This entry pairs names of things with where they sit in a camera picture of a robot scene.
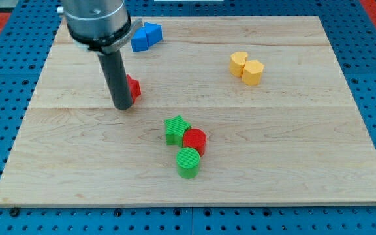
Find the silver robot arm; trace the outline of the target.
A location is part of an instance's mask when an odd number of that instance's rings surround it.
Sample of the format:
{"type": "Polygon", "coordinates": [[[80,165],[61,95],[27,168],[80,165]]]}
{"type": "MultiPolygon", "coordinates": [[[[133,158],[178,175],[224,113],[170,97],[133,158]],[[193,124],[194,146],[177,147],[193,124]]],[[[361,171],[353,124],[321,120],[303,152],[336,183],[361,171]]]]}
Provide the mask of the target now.
{"type": "Polygon", "coordinates": [[[131,19],[124,0],[61,0],[57,13],[79,45],[104,55],[119,51],[144,25],[131,19]]]}

